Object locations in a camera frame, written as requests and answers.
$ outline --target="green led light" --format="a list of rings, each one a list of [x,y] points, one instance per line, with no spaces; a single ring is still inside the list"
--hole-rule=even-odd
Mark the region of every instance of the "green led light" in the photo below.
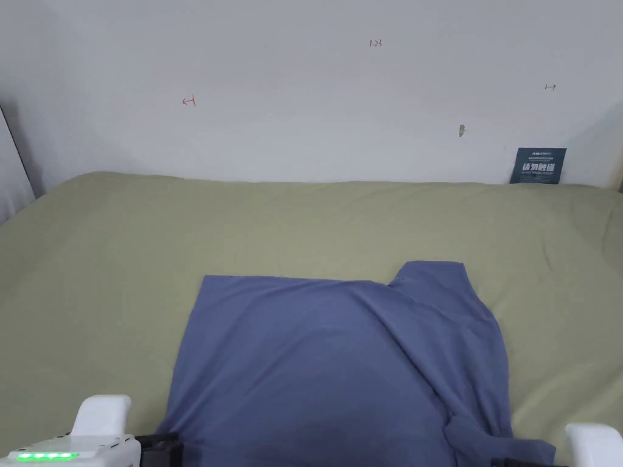
[[[20,453],[17,455],[17,460],[22,462],[70,461],[79,455],[79,453]]]

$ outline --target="mattress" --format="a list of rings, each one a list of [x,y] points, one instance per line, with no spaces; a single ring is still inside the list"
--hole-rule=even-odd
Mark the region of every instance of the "mattress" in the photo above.
[[[465,264],[516,436],[568,461],[565,423],[623,430],[621,194],[94,173],[0,227],[0,453],[69,431],[93,394],[128,394],[128,431],[153,431],[204,275],[387,283],[409,260]]]

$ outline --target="white wall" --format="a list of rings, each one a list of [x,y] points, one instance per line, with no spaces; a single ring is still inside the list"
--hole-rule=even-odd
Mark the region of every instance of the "white wall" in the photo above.
[[[621,0],[5,0],[0,105],[39,192],[95,170],[502,183],[519,146],[618,187],[622,21]]]

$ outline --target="red arrow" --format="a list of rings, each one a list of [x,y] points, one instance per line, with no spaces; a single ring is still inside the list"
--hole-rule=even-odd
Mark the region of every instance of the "red arrow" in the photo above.
[[[195,104],[195,102],[194,102],[194,94],[193,94],[193,98],[192,98],[192,99],[188,99],[188,100],[187,100],[187,99],[182,99],[182,104],[184,104],[184,105],[188,105],[188,103],[189,103],[189,102],[192,102],[192,103],[193,103],[193,105],[194,105],[195,107],[197,107],[197,105],[196,105],[196,104]]]

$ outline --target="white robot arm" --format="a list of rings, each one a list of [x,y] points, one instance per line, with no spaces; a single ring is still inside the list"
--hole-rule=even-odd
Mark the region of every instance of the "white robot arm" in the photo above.
[[[565,429],[576,467],[623,466],[623,438],[617,430],[594,423],[570,423]]]
[[[85,400],[74,428],[25,446],[0,459],[0,467],[61,462],[67,467],[139,467],[141,443],[125,433],[131,400],[126,395],[96,395]]]

